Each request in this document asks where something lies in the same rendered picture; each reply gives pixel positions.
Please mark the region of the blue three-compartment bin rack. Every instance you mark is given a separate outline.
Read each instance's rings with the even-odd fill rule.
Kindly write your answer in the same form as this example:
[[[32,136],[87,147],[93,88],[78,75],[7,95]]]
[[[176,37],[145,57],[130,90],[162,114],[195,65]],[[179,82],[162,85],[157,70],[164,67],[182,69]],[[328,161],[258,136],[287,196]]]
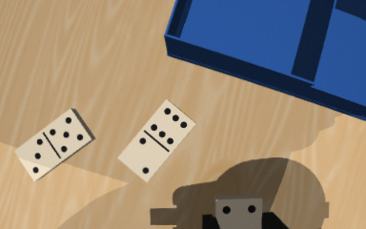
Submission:
[[[366,0],[175,0],[164,38],[167,56],[366,121]]]

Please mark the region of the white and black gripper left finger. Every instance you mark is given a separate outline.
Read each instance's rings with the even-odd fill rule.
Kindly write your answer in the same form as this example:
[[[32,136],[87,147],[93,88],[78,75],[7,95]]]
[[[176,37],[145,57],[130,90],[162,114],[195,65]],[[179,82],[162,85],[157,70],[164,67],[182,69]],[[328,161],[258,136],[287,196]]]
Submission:
[[[202,215],[202,229],[220,229],[220,227],[213,215]]]

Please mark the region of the cream domino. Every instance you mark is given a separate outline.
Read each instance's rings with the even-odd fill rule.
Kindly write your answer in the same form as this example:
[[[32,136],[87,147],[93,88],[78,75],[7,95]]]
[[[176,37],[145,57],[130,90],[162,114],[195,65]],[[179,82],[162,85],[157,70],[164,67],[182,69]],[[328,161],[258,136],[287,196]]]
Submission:
[[[118,159],[148,182],[194,125],[166,99]]]
[[[94,140],[75,109],[69,109],[14,152],[36,181]]]
[[[214,197],[214,216],[220,229],[261,229],[262,197]]]

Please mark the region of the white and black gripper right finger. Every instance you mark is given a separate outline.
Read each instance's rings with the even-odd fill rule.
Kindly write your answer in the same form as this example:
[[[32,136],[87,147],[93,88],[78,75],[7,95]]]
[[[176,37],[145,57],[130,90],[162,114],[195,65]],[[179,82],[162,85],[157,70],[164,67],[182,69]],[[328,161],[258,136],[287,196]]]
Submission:
[[[273,212],[262,213],[261,229],[289,229]]]

